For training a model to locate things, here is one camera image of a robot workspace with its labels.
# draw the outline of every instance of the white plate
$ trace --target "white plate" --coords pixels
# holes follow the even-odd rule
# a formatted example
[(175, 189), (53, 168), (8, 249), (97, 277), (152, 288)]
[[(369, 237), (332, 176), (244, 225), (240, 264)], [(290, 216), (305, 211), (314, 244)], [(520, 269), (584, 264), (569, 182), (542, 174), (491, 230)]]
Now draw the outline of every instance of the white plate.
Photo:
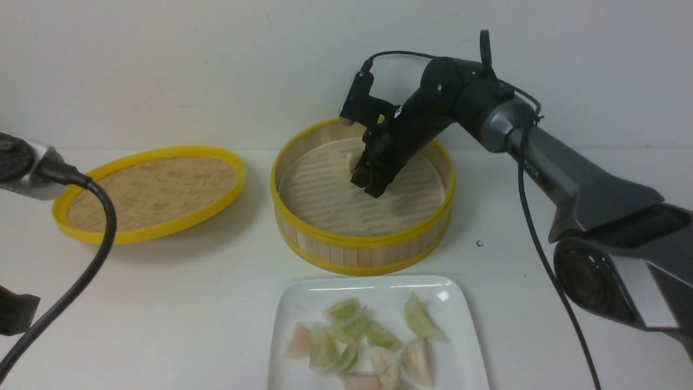
[[(404, 321), (404, 304), (412, 292), (426, 304), (429, 315), (448, 338), (431, 343), (435, 389), (488, 390), (484, 360), (464, 294), (452, 280), (433, 275), (308, 280), (290, 286), (281, 296), (274, 323), (268, 389), (341, 390), (338, 377), (312, 372), (307, 358), (284, 357), (296, 322), (309, 328), (326, 323), (320, 314), (322, 310), (347, 298), (359, 298), (374, 319), (408, 343), (414, 334)], [(367, 342), (362, 340), (361, 358), (353, 372), (373, 372), (363, 356), (366, 347)]]

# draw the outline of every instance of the white table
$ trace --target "white table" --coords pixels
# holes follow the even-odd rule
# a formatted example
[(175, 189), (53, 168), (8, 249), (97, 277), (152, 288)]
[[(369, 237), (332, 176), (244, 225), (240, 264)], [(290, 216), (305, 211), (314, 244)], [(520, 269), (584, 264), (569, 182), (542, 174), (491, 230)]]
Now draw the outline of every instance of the white table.
[[(63, 150), (83, 170), (135, 151)], [(609, 171), (693, 207), (693, 151), (582, 150)], [(200, 226), (116, 247), (86, 292), (41, 336), (4, 389), (265, 389), (279, 296), (293, 280), (334, 276), (281, 240), (270, 198), (277, 151), (243, 151), (248, 184)], [(492, 389), (589, 389), (568, 316), (541, 267), (517, 195), (516, 168), (482, 150), (452, 153), (454, 216), (440, 247), (403, 273), (454, 278), (472, 309)], [(543, 240), (554, 208), (527, 184)], [(51, 204), (0, 192), (0, 284), (42, 298), (42, 314), (95, 247), (64, 237)], [(551, 248), (545, 250), (551, 258)], [(604, 389), (691, 389), (681, 345), (575, 308)], [(18, 337), (0, 338), (4, 355)]]

